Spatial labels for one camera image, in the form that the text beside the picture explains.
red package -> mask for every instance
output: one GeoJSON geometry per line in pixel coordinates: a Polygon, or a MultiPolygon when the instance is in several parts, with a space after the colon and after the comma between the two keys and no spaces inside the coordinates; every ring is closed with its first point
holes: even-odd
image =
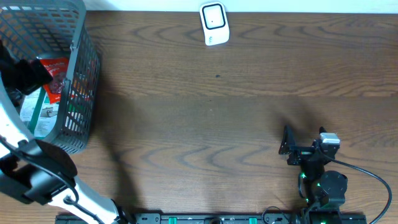
{"type": "Polygon", "coordinates": [[[67,77],[69,60],[67,58],[40,59],[42,65],[47,69],[53,80],[44,85],[44,89],[49,95],[50,103],[57,103],[61,100],[61,92],[67,77]]]}

wooden table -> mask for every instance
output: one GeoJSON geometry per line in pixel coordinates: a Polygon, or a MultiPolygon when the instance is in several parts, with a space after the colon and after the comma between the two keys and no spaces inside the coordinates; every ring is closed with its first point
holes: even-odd
{"type": "MultiPolygon", "coordinates": [[[[305,202],[299,167],[278,155],[285,124],[303,145],[318,128],[337,159],[398,191],[398,17],[229,13],[226,44],[205,46],[199,13],[89,12],[103,70],[79,176],[132,211],[262,212],[305,202]]],[[[387,191],[347,175],[342,209],[370,222],[387,191]]],[[[0,197],[0,223],[53,223],[60,209],[0,197]]],[[[380,223],[396,223],[393,201],[380,223]]]]}

cable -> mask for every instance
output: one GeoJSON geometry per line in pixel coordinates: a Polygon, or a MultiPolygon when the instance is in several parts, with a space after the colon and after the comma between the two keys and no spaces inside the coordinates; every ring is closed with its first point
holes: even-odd
{"type": "Polygon", "coordinates": [[[307,211],[305,211],[305,214],[304,214],[304,222],[307,221],[307,218],[308,218],[308,216],[310,215],[311,210],[313,210],[313,208],[314,208],[316,205],[317,205],[316,203],[312,203],[312,205],[310,205],[310,206],[307,208],[307,211]]]}
{"type": "Polygon", "coordinates": [[[43,170],[44,172],[47,172],[48,174],[51,174],[52,176],[54,176],[55,178],[57,178],[58,180],[60,180],[61,182],[63,182],[63,184],[65,184],[65,186],[67,186],[72,193],[75,196],[75,201],[72,201],[70,199],[70,197],[64,198],[63,202],[67,205],[71,205],[74,206],[75,208],[77,208],[79,211],[83,212],[84,214],[88,215],[89,217],[91,217],[92,219],[96,220],[99,224],[104,224],[96,215],[92,214],[91,212],[89,212],[88,210],[84,209],[82,206],[80,206],[78,204],[79,201],[79,193],[77,192],[77,190],[66,180],[66,178],[62,177],[60,174],[56,174],[54,172],[52,172],[51,170],[46,169],[45,167],[42,167],[41,165],[37,164],[34,160],[34,156],[28,155],[24,152],[18,151],[13,149],[11,146],[8,145],[8,143],[4,140],[3,137],[0,136],[0,142],[1,144],[7,148],[8,150],[10,150],[10,152],[12,152],[13,154],[15,154],[17,157],[23,158],[23,160],[27,161],[29,164],[32,164],[33,166],[43,170]]]}
{"type": "Polygon", "coordinates": [[[276,207],[276,206],[270,206],[270,207],[266,208],[266,209],[264,210],[264,212],[262,213],[262,215],[261,215],[261,220],[262,220],[265,224],[268,224],[268,223],[265,221],[265,215],[266,215],[266,213],[268,212],[268,210],[269,210],[270,208],[276,208],[276,209],[278,209],[278,210],[280,211],[280,213],[283,215],[283,217],[290,223],[290,220],[287,218],[287,216],[282,212],[282,210],[281,210],[280,208],[278,208],[278,207],[276,207]]]}
{"type": "Polygon", "coordinates": [[[213,222],[214,222],[214,221],[217,221],[217,220],[220,221],[220,224],[224,224],[224,221],[223,221],[221,218],[214,218],[214,219],[211,219],[211,220],[209,221],[209,224],[213,224],[213,222]]]}
{"type": "Polygon", "coordinates": [[[387,184],[387,182],[386,182],[385,180],[383,180],[381,177],[379,177],[378,175],[373,174],[373,173],[371,173],[371,172],[369,172],[369,171],[367,171],[367,170],[365,170],[365,169],[362,169],[362,168],[359,168],[359,167],[357,167],[357,166],[354,166],[354,165],[351,165],[351,164],[347,164],[347,163],[345,163],[345,162],[341,162],[341,161],[338,161],[338,160],[336,160],[336,159],[330,158],[330,157],[327,156],[325,153],[323,153],[322,150],[321,150],[319,147],[318,147],[318,150],[319,150],[319,152],[323,155],[324,158],[326,158],[326,159],[328,159],[328,160],[330,160],[330,161],[332,161],[332,162],[335,162],[335,163],[337,163],[337,164],[340,164],[340,165],[343,165],[343,166],[346,166],[346,167],[349,167],[349,168],[352,168],[352,169],[355,169],[355,170],[364,172],[365,174],[370,175],[371,177],[376,178],[378,181],[382,182],[382,183],[384,184],[384,186],[386,186],[386,189],[387,189],[387,191],[388,191],[388,201],[387,201],[387,203],[386,203],[386,206],[383,208],[383,210],[381,211],[381,213],[380,213],[373,221],[371,221],[369,224],[375,224],[377,221],[379,221],[380,218],[387,212],[387,210],[388,210],[388,208],[390,207],[390,204],[391,204],[391,202],[392,202],[392,191],[391,191],[390,186],[387,184]]]}

white device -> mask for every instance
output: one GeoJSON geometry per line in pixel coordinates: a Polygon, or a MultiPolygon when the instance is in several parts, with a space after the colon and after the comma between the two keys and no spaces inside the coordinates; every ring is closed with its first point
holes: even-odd
{"type": "Polygon", "coordinates": [[[229,26],[225,8],[221,2],[212,2],[200,7],[200,19],[207,46],[222,44],[229,39],[229,26]]]}

white wall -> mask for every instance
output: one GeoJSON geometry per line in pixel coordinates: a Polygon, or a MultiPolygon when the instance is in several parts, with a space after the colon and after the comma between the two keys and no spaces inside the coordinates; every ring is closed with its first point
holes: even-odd
{"type": "MultiPolygon", "coordinates": [[[[398,13],[398,0],[220,0],[228,12],[398,13]]],[[[204,0],[84,0],[88,10],[197,12],[204,0]]]]}

